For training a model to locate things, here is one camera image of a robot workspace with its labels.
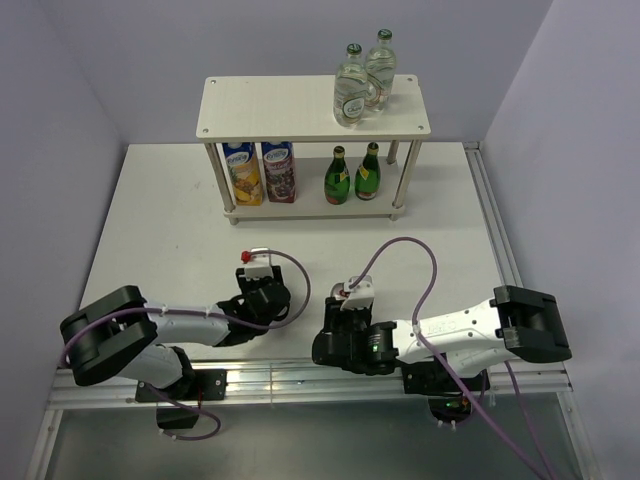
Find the green glass bottle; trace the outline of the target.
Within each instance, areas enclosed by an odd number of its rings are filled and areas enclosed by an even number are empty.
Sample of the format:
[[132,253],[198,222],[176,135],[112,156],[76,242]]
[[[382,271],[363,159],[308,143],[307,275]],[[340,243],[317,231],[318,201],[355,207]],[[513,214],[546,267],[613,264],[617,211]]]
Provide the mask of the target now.
[[372,200],[378,193],[381,174],[378,160],[379,145],[371,142],[361,161],[355,178],[355,195],[363,201]]
[[343,146],[336,146],[333,149],[333,160],[324,177],[325,198],[333,205],[344,204],[350,187],[351,177],[345,161],[345,149]]

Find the clear bottle green cap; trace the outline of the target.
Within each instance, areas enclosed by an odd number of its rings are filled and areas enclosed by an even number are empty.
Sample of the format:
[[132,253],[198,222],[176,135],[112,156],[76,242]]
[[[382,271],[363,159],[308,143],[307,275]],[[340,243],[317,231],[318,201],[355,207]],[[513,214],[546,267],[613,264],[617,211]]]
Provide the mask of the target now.
[[362,62],[362,47],[351,43],[345,60],[334,77],[333,115],[344,127],[355,126],[362,118],[368,94],[368,78]]
[[392,92],[397,67],[396,53],[391,46],[392,38],[391,30],[379,30],[377,44],[366,55],[368,93],[365,105],[371,111],[384,110]]

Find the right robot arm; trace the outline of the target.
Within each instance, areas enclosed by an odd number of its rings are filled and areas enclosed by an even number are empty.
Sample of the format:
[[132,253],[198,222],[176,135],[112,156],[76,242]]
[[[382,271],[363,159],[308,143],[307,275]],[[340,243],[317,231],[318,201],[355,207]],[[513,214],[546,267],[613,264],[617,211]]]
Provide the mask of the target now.
[[435,383],[457,388],[489,367],[519,358],[532,364],[564,362],[572,352],[554,296],[520,287],[495,288],[492,298],[457,312],[374,322],[370,279],[334,286],[312,361],[354,374],[388,375],[399,367],[435,363]]

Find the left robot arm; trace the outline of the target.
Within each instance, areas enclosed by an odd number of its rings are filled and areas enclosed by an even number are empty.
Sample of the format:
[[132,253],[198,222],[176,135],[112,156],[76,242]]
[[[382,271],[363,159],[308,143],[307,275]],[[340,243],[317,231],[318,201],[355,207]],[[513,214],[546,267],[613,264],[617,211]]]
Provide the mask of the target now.
[[135,285],[120,287],[64,319],[64,359],[79,386],[113,377],[150,384],[172,399],[196,388],[181,347],[232,347],[265,334],[289,313],[291,294],[279,266],[235,272],[240,293],[207,310],[153,305]]

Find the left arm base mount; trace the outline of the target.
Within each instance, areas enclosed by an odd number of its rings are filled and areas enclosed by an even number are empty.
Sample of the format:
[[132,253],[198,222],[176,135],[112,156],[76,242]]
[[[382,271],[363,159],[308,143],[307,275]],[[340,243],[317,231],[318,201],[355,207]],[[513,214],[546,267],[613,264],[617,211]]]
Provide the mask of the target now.
[[[185,390],[160,390],[140,381],[134,401],[143,406],[155,406],[156,425],[161,434],[180,441],[198,441],[211,438],[221,430],[221,420],[205,404],[225,398],[227,371],[224,369],[196,369],[194,379]],[[213,421],[210,433],[192,433],[198,421]]]

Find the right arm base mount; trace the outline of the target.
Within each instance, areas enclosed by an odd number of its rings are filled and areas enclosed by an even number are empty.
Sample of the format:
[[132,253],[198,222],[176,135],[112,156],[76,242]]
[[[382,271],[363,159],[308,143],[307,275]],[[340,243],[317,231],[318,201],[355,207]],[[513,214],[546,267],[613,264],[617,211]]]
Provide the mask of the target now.
[[405,364],[401,373],[404,393],[426,396],[437,421],[459,423],[474,413],[467,395],[438,361]]

